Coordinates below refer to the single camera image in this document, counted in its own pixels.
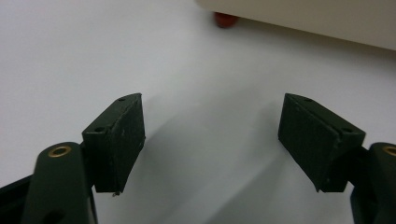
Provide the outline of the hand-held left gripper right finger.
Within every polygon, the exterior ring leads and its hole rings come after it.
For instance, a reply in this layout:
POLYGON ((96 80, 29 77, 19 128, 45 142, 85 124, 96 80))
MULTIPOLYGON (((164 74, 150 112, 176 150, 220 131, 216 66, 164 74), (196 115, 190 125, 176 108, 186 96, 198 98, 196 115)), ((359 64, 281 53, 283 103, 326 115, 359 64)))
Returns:
POLYGON ((278 140, 316 190, 345 190, 349 160, 364 138, 363 130, 316 101, 292 93, 284 96, 278 140))

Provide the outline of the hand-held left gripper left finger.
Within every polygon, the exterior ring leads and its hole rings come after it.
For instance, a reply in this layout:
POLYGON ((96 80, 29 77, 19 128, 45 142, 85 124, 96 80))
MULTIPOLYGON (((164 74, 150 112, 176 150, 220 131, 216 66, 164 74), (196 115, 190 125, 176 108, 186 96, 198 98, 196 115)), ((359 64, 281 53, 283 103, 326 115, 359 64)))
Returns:
POLYGON ((145 144, 142 94, 115 100, 83 132, 97 192, 122 193, 145 144))

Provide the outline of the red round object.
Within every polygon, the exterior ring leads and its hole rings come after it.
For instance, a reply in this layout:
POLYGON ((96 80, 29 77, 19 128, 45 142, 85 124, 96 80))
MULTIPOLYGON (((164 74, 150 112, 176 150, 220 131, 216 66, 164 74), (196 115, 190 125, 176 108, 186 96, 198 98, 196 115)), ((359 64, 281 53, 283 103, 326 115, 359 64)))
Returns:
POLYGON ((213 13, 214 21, 219 28, 227 29, 236 25, 239 18, 234 15, 224 14, 220 12, 213 13))

